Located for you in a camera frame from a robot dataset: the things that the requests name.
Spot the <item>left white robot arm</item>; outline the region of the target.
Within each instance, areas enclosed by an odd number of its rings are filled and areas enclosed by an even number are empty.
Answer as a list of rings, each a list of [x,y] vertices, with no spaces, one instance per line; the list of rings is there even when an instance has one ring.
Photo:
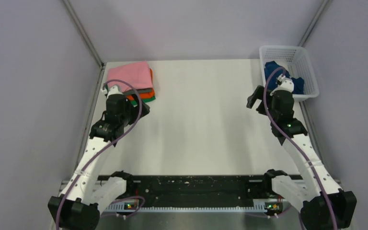
[[[57,230],[93,230],[113,200],[133,195],[135,186],[122,176],[112,176],[104,187],[94,188],[109,156],[107,149],[115,147],[150,112],[139,94],[133,99],[136,105],[122,93],[107,95],[105,110],[91,127],[84,154],[70,181],[48,202]]]

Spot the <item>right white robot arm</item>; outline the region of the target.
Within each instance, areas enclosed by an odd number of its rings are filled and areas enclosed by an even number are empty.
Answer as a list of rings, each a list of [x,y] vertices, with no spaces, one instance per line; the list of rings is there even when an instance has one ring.
[[[260,100],[257,112],[270,120],[272,134],[292,158],[304,184],[283,170],[264,174],[262,192],[280,195],[294,207],[307,230],[349,228],[357,205],[352,191],[344,190],[329,174],[312,146],[304,124],[294,115],[294,99],[287,90],[270,91],[259,85],[247,99],[247,108]]]

